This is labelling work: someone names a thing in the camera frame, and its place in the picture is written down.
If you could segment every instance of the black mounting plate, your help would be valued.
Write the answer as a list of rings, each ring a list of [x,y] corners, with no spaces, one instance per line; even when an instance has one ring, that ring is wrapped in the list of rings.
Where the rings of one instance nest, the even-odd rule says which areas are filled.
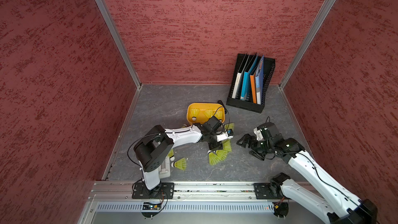
[[[253,183],[257,200],[281,200],[281,196],[274,196],[270,190],[270,183]]]
[[[173,198],[174,195],[174,183],[162,183],[161,190],[167,194],[165,196],[165,200],[168,198],[169,200]],[[147,187],[144,183],[135,183],[134,188],[132,189],[132,199],[159,199],[157,197],[149,197]]]

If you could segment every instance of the yellow plastic basket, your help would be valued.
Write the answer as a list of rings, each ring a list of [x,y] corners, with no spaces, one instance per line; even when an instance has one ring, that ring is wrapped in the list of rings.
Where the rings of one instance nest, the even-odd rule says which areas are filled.
[[[196,116],[196,120],[192,120],[192,111],[191,109],[199,109],[199,112],[197,113]],[[220,121],[222,123],[224,123],[225,121],[225,109],[222,105],[218,104],[218,103],[192,103],[189,105],[188,107],[188,111],[187,111],[187,121],[189,122],[189,124],[192,125],[192,123],[205,123],[209,120],[209,118],[206,116],[209,115],[210,111],[207,110],[211,110],[212,111],[212,115],[214,115],[216,113],[217,110],[217,115],[221,114],[221,119]]]

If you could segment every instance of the yellow shuttlecock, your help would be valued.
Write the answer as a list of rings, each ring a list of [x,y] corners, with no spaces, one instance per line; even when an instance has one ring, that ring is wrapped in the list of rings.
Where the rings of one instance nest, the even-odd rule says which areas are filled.
[[[221,161],[224,161],[226,159],[226,156],[228,155],[228,152],[226,150],[217,150],[216,154]]]
[[[174,151],[173,151],[173,149],[171,149],[171,150],[169,151],[169,153],[167,154],[167,157],[172,157],[172,156],[174,156]]]
[[[196,121],[196,117],[199,114],[199,109],[198,108],[191,108],[191,115],[192,115],[192,121]]]
[[[210,165],[216,165],[221,161],[221,159],[211,150],[208,150],[207,154],[209,155],[209,164]]]
[[[207,109],[206,111],[205,111],[205,116],[207,117],[207,118],[211,118],[211,117],[213,117],[213,110],[211,110],[211,109]]]
[[[227,129],[227,130],[229,130],[229,129],[234,130],[234,127],[235,127],[235,123],[229,123],[229,124],[225,125],[225,129]]]
[[[170,158],[170,161],[174,161],[175,157],[174,157],[174,151],[173,151],[173,149],[171,149],[171,150],[169,151],[169,153],[167,154],[167,157]]]
[[[217,119],[222,120],[222,111],[223,110],[224,110],[223,108],[218,109],[218,111],[215,114]]]
[[[230,139],[224,140],[222,142],[222,150],[227,151],[227,152],[231,152],[232,151],[231,140]]]
[[[185,157],[183,157],[176,162],[172,162],[171,166],[180,170],[185,170],[187,168],[187,160]]]

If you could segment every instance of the black file organizer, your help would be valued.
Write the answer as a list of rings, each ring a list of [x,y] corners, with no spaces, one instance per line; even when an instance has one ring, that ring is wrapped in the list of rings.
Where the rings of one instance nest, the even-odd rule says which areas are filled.
[[[250,90],[248,91],[249,97],[245,101],[240,100],[240,92],[242,91],[242,88],[239,88],[238,93],[236,94],[236,95],[238,95],[237,96],[238,99],[232,98],[232,92],[234,90],[236,75],[238,73],[239,66],[244,57],[245,57],[245,54],[238,54],[238,57],[236,58],[234,77],[232,78],[231,88],[229,89],[229,94],[228,94],[228,98],[226,99],[226,104],[228,106],[238,107],[238,108],[249,110],[252,112],[261,113],[265,107],[266,91],[267,91],[269,83],[271,81],[273,72],[275,71],[275,59],[264,57],[263,95],[261,97],[262,103],[260,105],[260,104],[253,103],[251,87],[250,87]]]

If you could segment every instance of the red textured wall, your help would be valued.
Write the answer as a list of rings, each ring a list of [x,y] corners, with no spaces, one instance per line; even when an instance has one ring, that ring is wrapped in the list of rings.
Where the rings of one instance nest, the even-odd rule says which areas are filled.
[[[134,83],[94,0],[0,12],[0,223],[75,224]]]
[[[337,0],[285,87],[317,162],[398,223],[398,0]]]
[[[231,83],[237,53],[279,83],[324,0],[105,0],[144,83]]]

